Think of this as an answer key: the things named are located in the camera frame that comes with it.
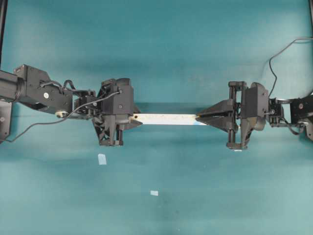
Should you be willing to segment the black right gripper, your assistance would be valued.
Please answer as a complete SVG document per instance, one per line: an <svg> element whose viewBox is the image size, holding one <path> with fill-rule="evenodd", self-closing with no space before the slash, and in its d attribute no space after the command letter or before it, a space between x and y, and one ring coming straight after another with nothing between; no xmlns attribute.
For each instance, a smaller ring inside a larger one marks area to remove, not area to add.
<svg viewBox="0 0 313 235"><path fill-rule="evenodd" d="M234 111L234 99L226 99L197 113L196 121L213 126L225 132L238 132L234 118L223 117ZM235 134L230 133L230 141L226 144L232 150L245 150L253 131L262 131L266 125L268 114L268 90L260 83L252 83L251 87L242 89L240 105L240 138L236 143Z"/></svg>

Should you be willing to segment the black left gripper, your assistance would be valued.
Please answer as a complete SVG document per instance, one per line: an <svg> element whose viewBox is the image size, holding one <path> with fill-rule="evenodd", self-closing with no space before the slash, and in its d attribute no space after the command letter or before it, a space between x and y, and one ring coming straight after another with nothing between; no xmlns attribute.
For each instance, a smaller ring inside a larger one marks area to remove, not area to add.
<svg viewBox="0 0 313 235"><path fill-rule="evenodd" d="M143 123L129 117L134 114L134 89L129 78L110 79L102 82L94 117L94 128L102 146L123 145L123 131Z"/></svg>

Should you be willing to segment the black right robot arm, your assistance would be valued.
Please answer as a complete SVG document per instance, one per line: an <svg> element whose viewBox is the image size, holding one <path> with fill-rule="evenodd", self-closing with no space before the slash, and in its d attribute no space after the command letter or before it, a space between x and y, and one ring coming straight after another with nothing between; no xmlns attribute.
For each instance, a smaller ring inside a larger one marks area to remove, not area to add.
<svg viewBox="0 0 313 235"><path fill-rule="evenodd" d="M260 83L231 81L229 98L206 108L196 121L221 129L228 134L226 146L232 150L247 149L253 131L271 127L287 127L294 135L306 132L313 138L313 96L295 99L270 98Z"/></svg>

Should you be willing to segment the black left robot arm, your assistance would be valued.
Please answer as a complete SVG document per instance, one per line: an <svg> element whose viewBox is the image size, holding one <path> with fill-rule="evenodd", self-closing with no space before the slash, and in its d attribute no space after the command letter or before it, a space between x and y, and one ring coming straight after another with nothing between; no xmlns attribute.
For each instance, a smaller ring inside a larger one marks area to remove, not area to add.
<svg viewBox="0 0 313 235"><path fill-rule="evenodd" d="M0 72L0 141L8 141L13 103L67 119L91 120L99 144L123 145L123 131L142 122L133 117L139 111L128 78L109 79L99 92L76 89L71 80L53 81L47 72L21 65L13 73Z"/></svg>

